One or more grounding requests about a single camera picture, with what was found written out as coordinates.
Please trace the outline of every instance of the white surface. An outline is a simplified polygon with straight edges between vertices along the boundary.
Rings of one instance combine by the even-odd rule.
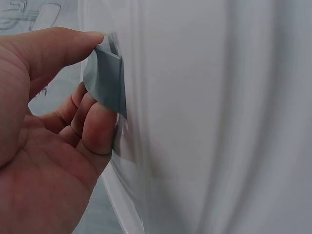
[[[117,194],[147,234],[311,232],[311,1],[80,3],[124,59],[124,228]]]

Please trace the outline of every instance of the finger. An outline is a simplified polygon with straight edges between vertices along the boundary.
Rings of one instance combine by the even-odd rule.
[[[81,139],[86,116],[92,105],[96,102],[97,101],[93,97],[91,97],[90,94],[86,93],[82,98],[82,101],[77,109],[73,120],[70,123],[70,126],[67,126],[58,134],[73,147],[76,147],[79,140]]]
[[[85,59],[104,35],[55,27],[5,36],[2,44],[22,61],[31,81],[29,99],[64,67]]]
[[[85,119],[77,150],[89,160],[98,175],[103,172],[111,158],[115,122],[116,113],[99,102],[90,108]]]
[[[39,117],[45,127],[58,134],[63,128],[70,125],[86,93],[87,90],[81,82],[75,92],[57,110]]]
[[[70,123],[72,129],[80,137],[82,137],[82,130],[87,114],[96,102],[97,101],[89,93],[86,93],[83,96],[81,104],[78,107],[78,110],[73,118],[73,121]]]

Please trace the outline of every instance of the drawing on background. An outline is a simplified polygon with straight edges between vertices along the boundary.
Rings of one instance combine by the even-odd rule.
[[[50,28],[59,16],[61,5],[44,3],[38,10],[26,10],[27,0],[12,0],[10,8],[0,12],[0,30],[14,28],[20,21],[30,22],[29,31]]]

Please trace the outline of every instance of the tape piece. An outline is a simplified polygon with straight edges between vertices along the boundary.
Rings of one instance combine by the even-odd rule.
[[[127,118],[121,56],[97,46],[88,58],[83,82],[95,100]]]

